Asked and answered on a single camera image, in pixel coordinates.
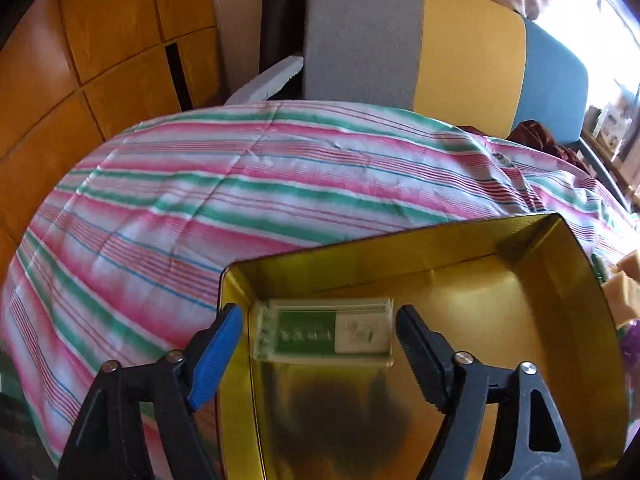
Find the dark red cloth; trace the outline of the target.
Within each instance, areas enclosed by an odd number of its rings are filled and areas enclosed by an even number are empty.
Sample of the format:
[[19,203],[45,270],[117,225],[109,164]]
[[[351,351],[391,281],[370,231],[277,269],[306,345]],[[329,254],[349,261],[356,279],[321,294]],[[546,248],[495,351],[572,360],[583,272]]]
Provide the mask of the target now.
[[564,160],[588,174],[588,167],[578,158],[575,151],[555,141],[550,131],[536,120],[520,122],[506,140],[532,148]]

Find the grey yellow blue chair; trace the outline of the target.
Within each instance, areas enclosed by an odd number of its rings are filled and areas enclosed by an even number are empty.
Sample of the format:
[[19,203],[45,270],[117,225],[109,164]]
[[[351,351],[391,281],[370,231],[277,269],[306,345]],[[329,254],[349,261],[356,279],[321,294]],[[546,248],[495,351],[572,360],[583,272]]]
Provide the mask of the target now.
[[539,122],[615,191],[582,136],[587,91],[574,53],[490,0],[262,0],[259,73],[231,102],[398,107],[500,138]]

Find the yellow sponge block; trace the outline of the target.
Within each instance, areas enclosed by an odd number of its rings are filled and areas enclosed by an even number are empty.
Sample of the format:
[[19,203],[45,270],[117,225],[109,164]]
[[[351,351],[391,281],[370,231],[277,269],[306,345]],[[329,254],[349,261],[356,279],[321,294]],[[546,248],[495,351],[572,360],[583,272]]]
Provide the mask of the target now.
[[617,328],[639,318],[639,273],[639,252],[635,250],[616,263],[616,271],[602,286]]

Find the pink green striped tablecloth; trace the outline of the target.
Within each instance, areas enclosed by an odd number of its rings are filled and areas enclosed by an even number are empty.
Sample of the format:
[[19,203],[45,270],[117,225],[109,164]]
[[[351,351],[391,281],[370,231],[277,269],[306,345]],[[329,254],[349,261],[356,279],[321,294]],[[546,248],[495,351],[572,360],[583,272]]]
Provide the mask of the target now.
[[1,268],[1,342],[50,460],[96,372],[180,348],[230,263],[556,212],[616,262],[639,221],[563,159],[400,108],[270,101],[140,122],[55,180]]

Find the green and white small box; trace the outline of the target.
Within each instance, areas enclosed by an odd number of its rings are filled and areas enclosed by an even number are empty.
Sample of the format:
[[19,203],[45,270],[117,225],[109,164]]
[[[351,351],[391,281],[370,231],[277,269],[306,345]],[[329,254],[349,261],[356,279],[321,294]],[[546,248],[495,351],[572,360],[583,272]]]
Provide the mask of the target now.
[[269,299],[254,305],[252,358],[320,366],[390,367],[390,298]]

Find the orange wooden wardrobe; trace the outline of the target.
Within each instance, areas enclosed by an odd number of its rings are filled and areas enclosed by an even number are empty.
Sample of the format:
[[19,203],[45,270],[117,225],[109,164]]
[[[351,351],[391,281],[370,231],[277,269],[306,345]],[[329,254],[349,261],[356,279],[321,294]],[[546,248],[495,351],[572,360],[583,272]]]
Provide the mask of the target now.
[[214,0],[35,0],[1,51],[1,259],[76,162],[224,96]]

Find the wooden side shelf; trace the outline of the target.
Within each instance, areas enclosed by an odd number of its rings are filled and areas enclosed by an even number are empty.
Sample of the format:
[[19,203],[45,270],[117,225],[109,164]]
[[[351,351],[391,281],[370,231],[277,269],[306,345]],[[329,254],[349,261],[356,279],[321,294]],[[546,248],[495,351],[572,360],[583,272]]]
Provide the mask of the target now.
[[604,105],[588,106],[582,138],[611,180],[603,183],[630,212],[639,212],[639,89],[614,79]]

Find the gold metal tin box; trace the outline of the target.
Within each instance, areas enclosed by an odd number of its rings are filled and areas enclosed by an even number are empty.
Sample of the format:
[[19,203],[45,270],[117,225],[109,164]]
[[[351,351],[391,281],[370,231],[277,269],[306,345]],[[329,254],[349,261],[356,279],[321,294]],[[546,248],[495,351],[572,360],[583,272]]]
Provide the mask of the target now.
[[399,344],[389,367],[256,361],[255,306],[269,299],[388,298],[452,348],[538,367],[587,479],[623,455],[628,401],[608,304],[558,214],[456,222],[233,263],[220,302],[244,312],[221,382],[229,479],[412,479],[442,423]]

